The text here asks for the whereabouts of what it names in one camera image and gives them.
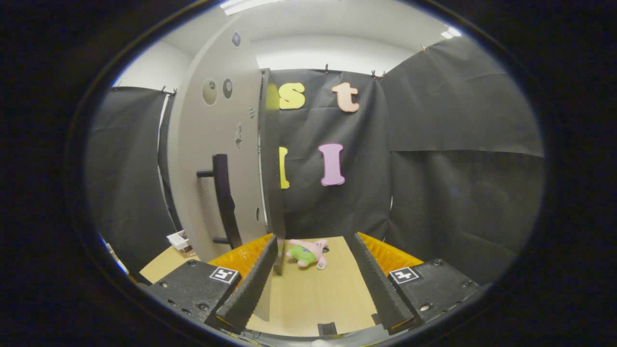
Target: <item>small box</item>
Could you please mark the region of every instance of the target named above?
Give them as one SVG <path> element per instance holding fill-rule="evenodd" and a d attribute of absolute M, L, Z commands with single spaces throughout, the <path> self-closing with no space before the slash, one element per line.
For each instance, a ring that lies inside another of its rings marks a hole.
<path fill-rule="evenodd" d="M 193 249 L 191 246 L 191 240 L 189 240 L 186 236 L 186 232 L 184 232 L 184 230 L 167 235 L 167 239 L 179 251 L 188 252 Z"/>

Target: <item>stuffed toy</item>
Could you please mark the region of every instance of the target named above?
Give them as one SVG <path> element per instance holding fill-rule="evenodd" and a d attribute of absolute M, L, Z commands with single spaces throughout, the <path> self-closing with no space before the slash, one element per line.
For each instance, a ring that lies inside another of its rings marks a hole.
<path fill-rule="evenodd" d="M 286 253 L 287 257 L 298 261 L 299 267 L 307 267 L 317 262 L 317 269 L 323 270 L 328 265 L 323 256 L 323 248 L 328 244 L 328 240 L 317 242 L 305 242 L 300 240 L 289 240 L 292 248 Z"/>

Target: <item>wooden table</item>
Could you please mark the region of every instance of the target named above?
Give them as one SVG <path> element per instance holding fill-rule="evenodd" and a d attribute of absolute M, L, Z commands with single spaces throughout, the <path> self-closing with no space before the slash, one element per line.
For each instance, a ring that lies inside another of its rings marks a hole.
<path fill-rule="evenodd" d="M 317 337 L 317 324 L 334 322 L 338 333 L 375 325 L 371 317 L 376 313 L 375 305 L 347 242 L 342 236 L 327 240 L 330 251 L 325 253 L 328 260 L 325 269 L 319 270 L 315 264 L 300 269 L 295 262 L 285 259 L 282 276 L 270 274 L 255 314 L 247 324 L 248 329 L 276 335 Z M 154 283 L 187 260 L 171 247 L 140 273 Z"/>

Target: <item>foam letter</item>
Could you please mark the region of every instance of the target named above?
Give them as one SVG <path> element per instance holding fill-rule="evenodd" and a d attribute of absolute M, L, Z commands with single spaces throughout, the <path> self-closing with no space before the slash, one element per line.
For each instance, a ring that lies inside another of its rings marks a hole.
<path fill-rule="evenodd" d="M 285 83 L 278 89 L 281 110 L 299 109 L 304 105 L 304 85 L 301 83 Z"/>
<path fill-rule="evenodd" d="M 278 148 L 278 162 L 281 168 L 281 189 L 289 188 L 289 182 L 285 179 L 285 156 L 287 155 L 287 148 Z"/>
<path fill-rule="evenodd" d="M 341 176 L 341 160 L 339 154 L 343 150 L 340 143 L 326 143 L 319 146 L 319 152 L 323 154 L 323 178 L 324 186 L 342 185 L 345 177 Z"/>
<path fill-rule="evenodd" d="M 358 89 L 351 88 L 349 82 L 344 82 L 332 87 L 332 91 L 336 92 L 336 102 L 343 111 L 355 112 L 360 109 L 360 104 L 351 100 L 351 95 L 358 94 Z"/>

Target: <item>purple letter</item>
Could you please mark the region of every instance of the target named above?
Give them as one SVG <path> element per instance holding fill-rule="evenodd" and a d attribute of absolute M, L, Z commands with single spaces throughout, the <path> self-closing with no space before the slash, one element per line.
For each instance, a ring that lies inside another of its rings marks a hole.
<path fill-rule="evenodd" d="M 342 185 L 345 177 L 341 176 L 341 160 L 339 153 L 343 150 L 340 143 L 326 143 L 319 146 L 319 152 L 323 154 L 323 178 L 324 186 Z"/>

